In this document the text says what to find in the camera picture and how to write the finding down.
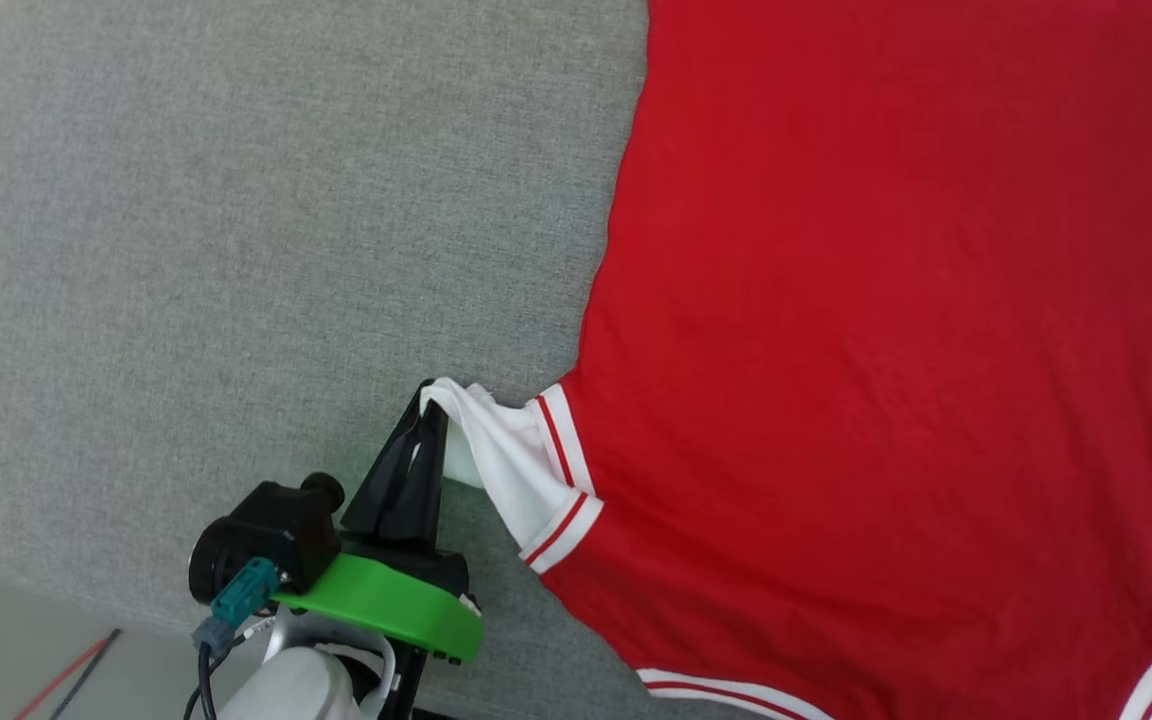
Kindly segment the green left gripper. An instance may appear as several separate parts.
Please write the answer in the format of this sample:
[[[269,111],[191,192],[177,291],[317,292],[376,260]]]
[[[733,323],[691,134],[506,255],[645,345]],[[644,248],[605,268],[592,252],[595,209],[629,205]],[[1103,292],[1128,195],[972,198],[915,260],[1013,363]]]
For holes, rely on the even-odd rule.
[[[465,558],[434,548],[449,420],[422,402],[425,389],[416,389],[340,520],[339,555],[306,591],[287,585],[274,600],[288,630],[311,642],[376,652],[394,643],[470,664],[484,624]]]

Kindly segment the red and white basketball jersey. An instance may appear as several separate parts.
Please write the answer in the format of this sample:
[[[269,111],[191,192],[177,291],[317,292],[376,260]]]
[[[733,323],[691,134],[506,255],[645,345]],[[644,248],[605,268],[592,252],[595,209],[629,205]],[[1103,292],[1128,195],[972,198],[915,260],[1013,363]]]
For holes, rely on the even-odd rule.
[[[1152,0],[647,0],[579,353],[431,382],[650,694],[1152,720]]]

